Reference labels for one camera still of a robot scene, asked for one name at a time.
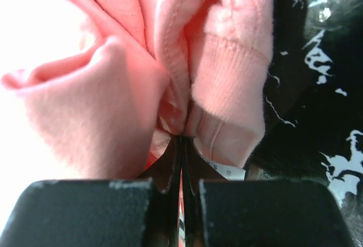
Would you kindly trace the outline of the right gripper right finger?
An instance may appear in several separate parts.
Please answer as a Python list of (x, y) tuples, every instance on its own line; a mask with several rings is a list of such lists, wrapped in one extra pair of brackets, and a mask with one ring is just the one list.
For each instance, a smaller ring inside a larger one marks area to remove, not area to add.
[(181, 139), (186, 246), (353, 246), (329, 190), (312, 181), (227, 180)]

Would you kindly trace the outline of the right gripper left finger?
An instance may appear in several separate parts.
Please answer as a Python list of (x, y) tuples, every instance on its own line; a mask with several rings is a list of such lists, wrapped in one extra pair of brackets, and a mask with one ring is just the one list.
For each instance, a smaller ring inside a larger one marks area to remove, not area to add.
[(2, 246), (178, 246), (181, 138), (136, 179), (45, 180), (20, 195)]

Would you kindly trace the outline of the pink t shirt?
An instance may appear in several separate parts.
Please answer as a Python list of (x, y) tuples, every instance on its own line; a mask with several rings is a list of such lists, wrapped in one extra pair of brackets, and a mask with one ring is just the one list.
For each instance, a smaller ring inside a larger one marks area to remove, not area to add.
[(138, 174), (152, 135), (239, 166), (264, 134), (273, 0), (1, 0), (2, 166)]

